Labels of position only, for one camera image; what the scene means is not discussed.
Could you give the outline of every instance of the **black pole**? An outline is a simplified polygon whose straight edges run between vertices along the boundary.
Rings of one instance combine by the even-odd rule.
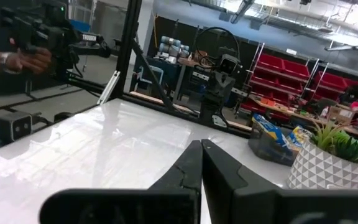
[[[190,53],[193,52],[196,48],[196,40],[197,40],[199,31],[200,31],[200,26],[197,26],[196,34],[194,35],[193,45],[191,46],[191,49],[189,50]]]
[[[141,47],[139,46],[139,44],[133,40],[133,50],[136,54],[136,57],[139,58],[139,63],[140,65],[144,68],[144,72],[149,74],[152,77],[152,86],[155,90],[158,91],[161,100],[163,101],[164,105],[168,108],[168,110],[173,111],[175,110],[175,108],[173,107],[173,103],[172,101],[170,101],[168,99],[168,97],[166,96],[166,94],[164,93],[163,88],[161,87],[161,85],[158,82],[157,77],[155,76],[154,72],[152,71],[152,69],[150,68],[149,63],[147,62],[146,58],[143,55],[143,51],[141,49]]]
[[[111,99],[118,98],[124,93],[125,80],[132,53],[133,40],[137,31],[137,21],[139,19],[142,0],[129,0],[127,14],[125,17],[124,30],[121,37],[121,48],[118,54],[116,70],[120,72],[120,77],[116,87],[111,93]]]
[[[177,19],[177,21],[175,22],[175,26],[173,28],[173,32],[172,32],[172,35],[171,35],[171,38],[173,38],[173,39],[177,38],[178,24],[179,24],[179,19]]]

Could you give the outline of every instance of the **gray wall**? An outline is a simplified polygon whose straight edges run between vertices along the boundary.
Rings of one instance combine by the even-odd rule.
[[[155,1],[155,12],[162,17],[171,20],[179,19],[179,22],[191,26],[218,26],[228,29],[233,34],[246,39],[265,42],[267,45],[280,49],[293,49],[300,54],[320,58],[337,65],[358,70],[358,54],[355,52],[327,52],[324,47],[329,42],[312,39],[305,36],[294,36],[286,30],[262,25],[260,30],[250,28],[250,20],[241,19],[237,24],[220,21],[220,12],[206,7],[189,5],[185,1],[161,0]]]
[[[92,32],[101,34],[108,45],[114,47],[113,39],[121,39],[126,13],[123,9],[98,2],[94,15]]]

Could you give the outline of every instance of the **person's hand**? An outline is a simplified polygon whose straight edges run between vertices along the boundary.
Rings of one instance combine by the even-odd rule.
[[[35,74],[43,73],[50,65],[52,54],[47,49],[37,48],[35,54],[24,54],[17,50],[17,53],[11,54],[6,60],[6,67],[14,72],[20,72],[23,68],[28,68]]]

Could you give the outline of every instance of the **wristwatch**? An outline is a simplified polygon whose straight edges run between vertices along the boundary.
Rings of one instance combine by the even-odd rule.
[[[15,72],[15,71],[12,71],[10,69],[8,69],[7,65],[6,65],[6,62],[7,62],[7,58],[9,56],[11,56],[12,53],[10,52],[5,52],[5,53],[1,53],[1,56],[0,56],[0,66],[2,68],[2,70],[6,73],[9,73],[9,74],[19,74],[20,72]]]

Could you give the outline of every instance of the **white geometric planter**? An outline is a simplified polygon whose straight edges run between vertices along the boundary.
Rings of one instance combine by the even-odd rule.
[[[358,164],[333,156],[310,142],[303,146],[287,180],[291,189],[326,189],[329,185],[358,189]]]

